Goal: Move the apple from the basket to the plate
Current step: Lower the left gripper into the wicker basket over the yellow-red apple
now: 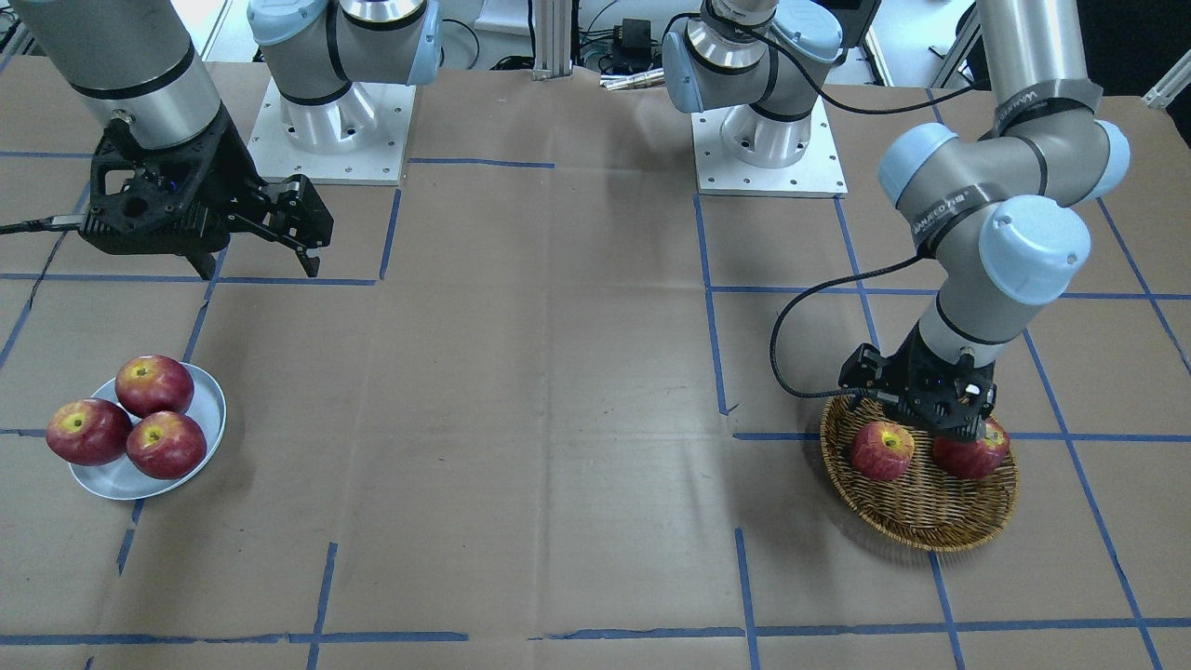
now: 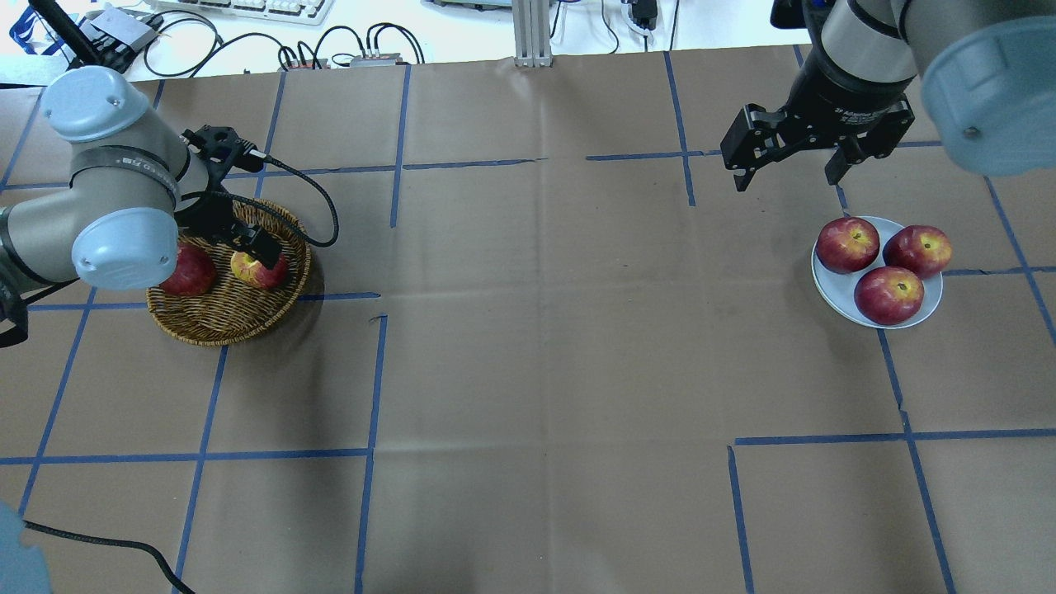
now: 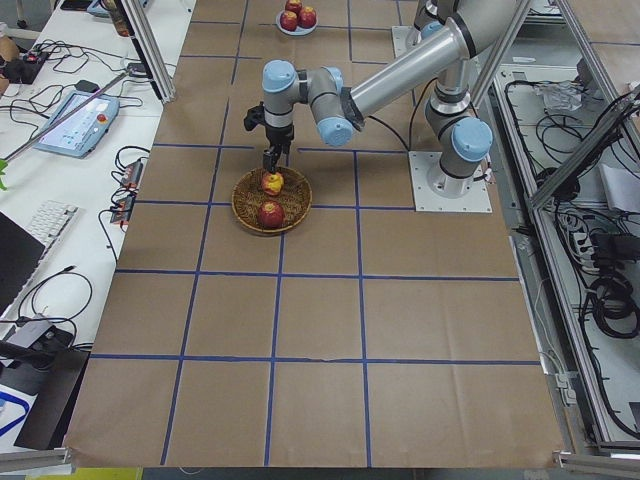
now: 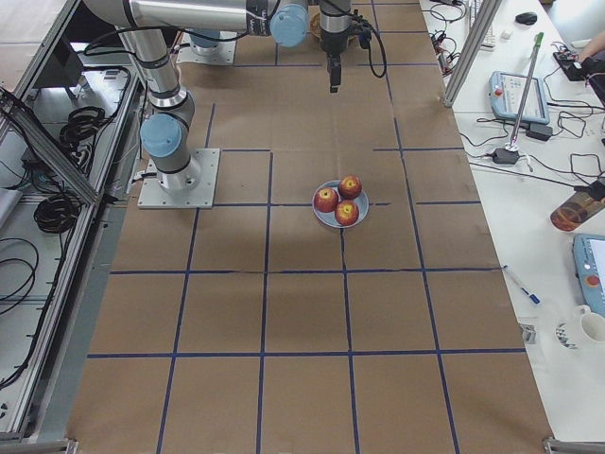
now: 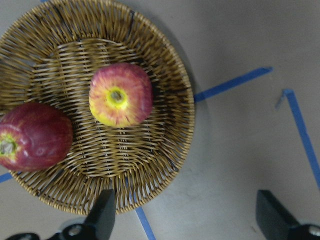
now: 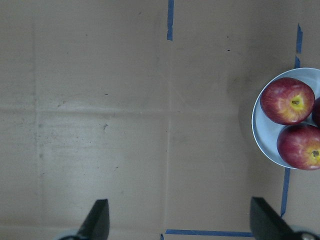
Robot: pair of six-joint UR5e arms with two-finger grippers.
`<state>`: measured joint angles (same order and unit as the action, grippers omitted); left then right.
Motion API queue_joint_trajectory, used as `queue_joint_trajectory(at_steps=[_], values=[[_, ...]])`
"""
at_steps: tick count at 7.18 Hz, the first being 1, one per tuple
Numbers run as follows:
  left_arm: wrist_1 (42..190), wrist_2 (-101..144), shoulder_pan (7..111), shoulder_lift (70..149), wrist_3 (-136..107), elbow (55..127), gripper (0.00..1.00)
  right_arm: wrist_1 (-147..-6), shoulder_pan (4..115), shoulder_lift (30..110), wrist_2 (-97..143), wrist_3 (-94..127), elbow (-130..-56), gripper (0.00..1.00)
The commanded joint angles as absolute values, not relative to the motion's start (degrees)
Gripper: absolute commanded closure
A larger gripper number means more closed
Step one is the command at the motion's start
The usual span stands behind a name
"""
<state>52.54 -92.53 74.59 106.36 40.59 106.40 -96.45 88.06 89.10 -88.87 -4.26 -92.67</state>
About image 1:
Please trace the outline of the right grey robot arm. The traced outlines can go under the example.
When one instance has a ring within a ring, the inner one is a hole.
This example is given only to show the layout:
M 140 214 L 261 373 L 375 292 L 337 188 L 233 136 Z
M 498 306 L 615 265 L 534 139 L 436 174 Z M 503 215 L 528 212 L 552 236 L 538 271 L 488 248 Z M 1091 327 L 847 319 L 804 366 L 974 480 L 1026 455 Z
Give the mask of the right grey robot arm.
M 201 278 L 233 233 L 289 248 L 314 278 L 333 220 L 311 180 L 261 179 L 191 35 L 167 1 L 14 1 L 102 136 L 80 215 L 4 226 L 77 232 L 102 253 L 183 256 Z

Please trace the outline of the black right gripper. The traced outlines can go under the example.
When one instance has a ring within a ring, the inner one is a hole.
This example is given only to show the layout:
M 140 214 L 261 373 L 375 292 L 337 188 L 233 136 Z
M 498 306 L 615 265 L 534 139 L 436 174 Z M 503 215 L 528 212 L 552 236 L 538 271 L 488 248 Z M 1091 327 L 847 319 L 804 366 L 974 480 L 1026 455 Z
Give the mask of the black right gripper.
M 322 248 L 330 246 L 333 217 L 305 174 L 249 188 L 216 206 L 220 226 L 230 233 L 251 233 L 294 251 L 307 278 L 318 278 Z M 222 253 L 186 253 L 201 280 L 213 280 Z

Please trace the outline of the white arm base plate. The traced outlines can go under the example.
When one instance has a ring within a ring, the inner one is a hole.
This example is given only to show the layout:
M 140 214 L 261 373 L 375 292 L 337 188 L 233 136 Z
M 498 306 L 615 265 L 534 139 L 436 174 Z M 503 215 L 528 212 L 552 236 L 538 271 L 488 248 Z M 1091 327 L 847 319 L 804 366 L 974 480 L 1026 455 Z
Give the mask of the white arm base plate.
M 699 194 L 835 198 L 848 184 L 824 102 L 778 123 L 747 105 L 690 115 Z
M 418 90 L 355 82 L 343 98 L 305 106 L 272 81 L 247 146 L 272 183 L 303 174 L 314 184 L 398 186 Z

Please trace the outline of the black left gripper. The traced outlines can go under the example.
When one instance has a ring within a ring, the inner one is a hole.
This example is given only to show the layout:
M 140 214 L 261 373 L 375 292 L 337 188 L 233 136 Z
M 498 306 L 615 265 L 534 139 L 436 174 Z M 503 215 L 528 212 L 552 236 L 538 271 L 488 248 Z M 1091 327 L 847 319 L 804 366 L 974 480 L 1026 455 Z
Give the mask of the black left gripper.
M 918 327 L 890 357 L 871 343 L 860 344 L 838 370 L 838 386 L 885 403 L 898 422 L 956 442 L 985 437 L 997 392 L 992 362 L 978 368 L 967 349 L 958 361 L 944 361 L 927 346 Z

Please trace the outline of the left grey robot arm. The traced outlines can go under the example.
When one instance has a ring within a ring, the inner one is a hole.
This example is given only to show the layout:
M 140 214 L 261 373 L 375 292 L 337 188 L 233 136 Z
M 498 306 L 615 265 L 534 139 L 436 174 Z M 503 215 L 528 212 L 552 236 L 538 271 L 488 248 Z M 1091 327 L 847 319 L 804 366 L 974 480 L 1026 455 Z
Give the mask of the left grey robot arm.
M 890 145 L 877 181 L 902 212 L 916 259 L 947 278 L 902 347 L 863 344 L 834 395 L 971 442 L 994 411 L 994 364 L 1089 258 L 1075 203 L 1114 190 L 1131 149 L 1096 117 L 1072 1 L 979 1 L 994 118 L 978 140 L 940 123 Z M 844 51 L 842 26 L 812 1 L 705 1 L 661 39 L 666 88 L 680 112 L 727 109 L 713 154 L 787 177 L 825 134 L 813 109 Z

